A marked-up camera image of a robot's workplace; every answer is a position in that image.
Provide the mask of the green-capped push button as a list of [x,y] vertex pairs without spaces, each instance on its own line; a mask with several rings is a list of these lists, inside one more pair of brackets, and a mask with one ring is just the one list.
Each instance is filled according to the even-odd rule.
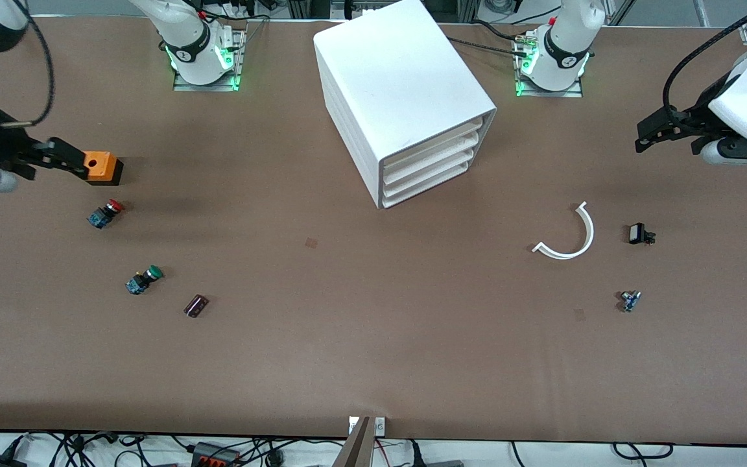
[[143,294],[155,281],[163,278],[163,271],[152,264],[143,272],[137,272],[125,284],[126,290],[132,295]]

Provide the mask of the white plastic drawer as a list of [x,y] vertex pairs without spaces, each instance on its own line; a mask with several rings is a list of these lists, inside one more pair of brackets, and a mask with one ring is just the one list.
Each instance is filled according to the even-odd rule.
[[447,156],[472,148],[479,141],[479,130],[483,125],[483,118],[472,119],[429,141],[389,157],[383,162],[386,183],[394,183],[395,180],[406,178],[435,162],[441,162]]
[[382,208],[389,209],[395,204],[403,203],[403,201],[406,201],[406,199],[421,194],[422,192],[433,188],[434,186],[438,186],[438,184],[442,184],[445,181],[450,180],[451,178],[459,176],[467,170],[468,163],[459,163],[452,168],[440,171],[438,174],[428,176],[424,178],[424,180],[420,180],[417,183],[409,184],[407,188],[398,189],[391,195],[387,195],[385,192],[383,192]]
[[470,162],[478,142],[478,133],[471,131],[424,149],[418,147],[396,154],[383,163],[383,183],[386,186],[411,184],[446,168]]
[[474,159],[474,150],[468,149],[468,150],[462,150],[460,152],[457,152],[453,156],[447,156],[445,157],[441,162],[435,162],[430,167],[421,169],[420,171],[415,171],[414,173],[410,174],[407,178],[403,178],[401,181],[397,181],[391,184],[385,184],[383,187],[383,192],[385,192],[387,195],[391,195],[392,193],[396,192],[398,189],[407,188],[409,184],[417,183],[420,180],[424,180],[424,178],[428,176],[432,176],[434,174],[438,174],[440,171],[444,171],[444,169],[452,168],[455,165],[458,165],[459,163],[468,163]]

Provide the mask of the white drawer cabinet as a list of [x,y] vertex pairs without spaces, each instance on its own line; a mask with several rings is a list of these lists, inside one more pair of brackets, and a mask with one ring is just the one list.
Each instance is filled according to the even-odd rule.
[[420,0],[321,30],[313,44],[324,104],[377,208],[386,159],[483,118],[471,168],[496,105]]

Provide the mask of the white curved plastic strip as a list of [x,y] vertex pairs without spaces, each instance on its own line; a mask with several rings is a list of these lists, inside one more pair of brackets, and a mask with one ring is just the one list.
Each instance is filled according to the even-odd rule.
[[587,210],[587,202],[581,201],[581,203],[575,209],[575,212],[579,216],[579,219],[581,219],[581,221],[583,222],[585,228],[584,242],[577,251],[558,252],[546,245],[544,242],[536,243],[536,245],[534,245],[534,247],[531,248],[530,251],[537,252],[538,254],[542,254],[545,257],[558,261],[572,260],[573,258],[581,256],[582,254],[585,254],[585,252],[589,251],[594,242],[595,228],[592,216],[590,215],[589,210]]

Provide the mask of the red-capped push button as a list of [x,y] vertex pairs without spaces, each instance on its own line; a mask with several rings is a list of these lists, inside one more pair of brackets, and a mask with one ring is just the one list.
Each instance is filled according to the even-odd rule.
[[97,209],[95,209],[91,213],[91,215],[89,215],[87,221],[93,227],[98,228],[98,230],[101,230],[102,228],[110,224],[113,221],[113,219],[117,215],[119,215],[124,209],[125,209],[124,204],[122,204],[119,201],[116,201],[115,199],[110,199],[109,201],[107,201],[105,205],[100,206]]

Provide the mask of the black orange power strip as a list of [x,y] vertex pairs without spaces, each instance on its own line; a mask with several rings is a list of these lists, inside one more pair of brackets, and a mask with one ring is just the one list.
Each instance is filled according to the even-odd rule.
[[238,450],[207,442],[196,443],[192,455],[191,467],[236,467],[241,459]]

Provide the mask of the metal base plate right arm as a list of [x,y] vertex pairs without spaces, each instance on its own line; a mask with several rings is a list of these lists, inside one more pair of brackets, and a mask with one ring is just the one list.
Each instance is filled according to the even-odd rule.
[[173,91],[183,92],[233,92],[241,85],[241,72],[246,51],[247,35],[245,30],[232,30],[231,27],[220,27],[222,32],[211,46],[211,53],[216,58],[215,65],[222,72],[214,82],[208,84],[193,84],[187,82],[178,73],[174,61],[170,63],[174,69]]

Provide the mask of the orange box with hole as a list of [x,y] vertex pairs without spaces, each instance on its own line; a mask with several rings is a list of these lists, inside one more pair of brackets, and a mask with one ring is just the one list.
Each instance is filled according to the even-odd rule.
[[107,151],[84,151],[86,183],[92,186],[119,186],[124,163]]

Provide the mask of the wooden post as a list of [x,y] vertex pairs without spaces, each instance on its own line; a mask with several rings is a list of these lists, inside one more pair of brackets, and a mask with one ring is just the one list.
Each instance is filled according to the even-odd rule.
[[375,417],[359,417],[331,467],[372,467]]

